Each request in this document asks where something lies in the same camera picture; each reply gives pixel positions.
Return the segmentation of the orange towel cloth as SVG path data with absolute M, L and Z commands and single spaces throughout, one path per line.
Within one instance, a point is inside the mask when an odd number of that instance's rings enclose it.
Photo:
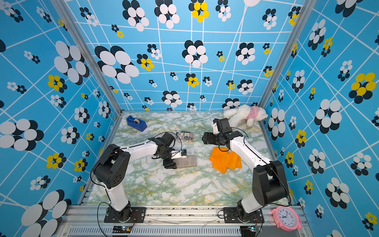
M 217 171 L 225 174 L 227 169 L 235 170 L 236 168 L 242 168 L 241 157 L 233 151 L 220 151 L 219 148 L 214 148 L 210 161 L 212 167 Z

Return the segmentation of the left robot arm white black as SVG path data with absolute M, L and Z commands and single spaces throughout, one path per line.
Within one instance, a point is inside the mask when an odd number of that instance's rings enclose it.
M 131 161 L 145 157 L 154 156 L 163 161 L 165 169 L 177 169 L 177 165 L 172 158 L 180 151 L 174 150 L 174 145 L 180 140 L 173 132 L 161 133 L 149 138 L 140 144 L 129 147 L 119 147 L 110 144 L 99 161 L 94 165 L 92 172 L 110 200 L 110 207 L 116 212 L 122 212 L 130 208 L 130 202 L 126 197 L 122 182 L 125 178 L 128 164 Z

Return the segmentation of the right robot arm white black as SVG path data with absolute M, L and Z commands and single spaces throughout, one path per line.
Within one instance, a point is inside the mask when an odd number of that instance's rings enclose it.
M 251 146 L 242 133 L 233 131 L 228 119 L 214 119 L 213 131 L 205 132 L 204 144 L 226 146 L 235 152 L 253 172 L 252 193 L 240 200 L 237 212 L 241 219 L 261 208 L 290 196 L 284 166 L 264 157 Z

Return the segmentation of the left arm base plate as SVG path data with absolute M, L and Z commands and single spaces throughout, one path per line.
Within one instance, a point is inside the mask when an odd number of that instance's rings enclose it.
M 112 207 L 107 208 L 105 223 L 143 223 L 146 216 L 146 207 L 126 207 L 122 211 L 116 211 Z

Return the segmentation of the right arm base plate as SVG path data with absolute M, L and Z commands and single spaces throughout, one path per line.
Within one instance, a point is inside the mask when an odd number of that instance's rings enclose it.
M 227 224 L 262 224 L 265 222 L 261 209 L 246 213 L 241 206 L 224 207 L 223 218 Z

